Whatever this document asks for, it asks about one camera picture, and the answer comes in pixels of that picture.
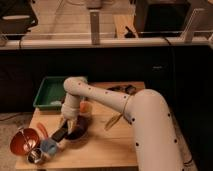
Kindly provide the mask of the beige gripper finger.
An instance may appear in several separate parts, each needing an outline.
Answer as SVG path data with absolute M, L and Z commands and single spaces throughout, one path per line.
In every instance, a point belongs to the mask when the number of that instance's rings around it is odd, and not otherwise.
M 77 121 L 76 120 L 68 120 L 68 133 L 71 134 L 76 129 Z
M 59 128 L 63 127 L 63 125 L 66 123 L 66 119 L 63 116 L 60 116 L 59 120 Z

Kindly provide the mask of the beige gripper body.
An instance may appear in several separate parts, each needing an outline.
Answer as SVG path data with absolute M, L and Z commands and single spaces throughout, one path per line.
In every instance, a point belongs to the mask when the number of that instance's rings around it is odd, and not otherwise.
M 64 103 L 61 107 L 61 116 L 63 116 L 66 121 L 76 120 L 80 113 L 80 97 L 67 94 L 64 99 Z

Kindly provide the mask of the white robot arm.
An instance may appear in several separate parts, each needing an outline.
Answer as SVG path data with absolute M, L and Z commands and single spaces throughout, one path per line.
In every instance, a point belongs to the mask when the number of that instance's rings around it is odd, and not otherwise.
M 68 77 L 61 108 L 72 133 L 77 124 L 82 97 L 90 98 L 119 112 L 132 124 L 139 171 L 198 171 L 193 158 L 184 160 L 183 148 L 165 98 L 143 89 L 135 95 L 89 85 L 82 77 Z

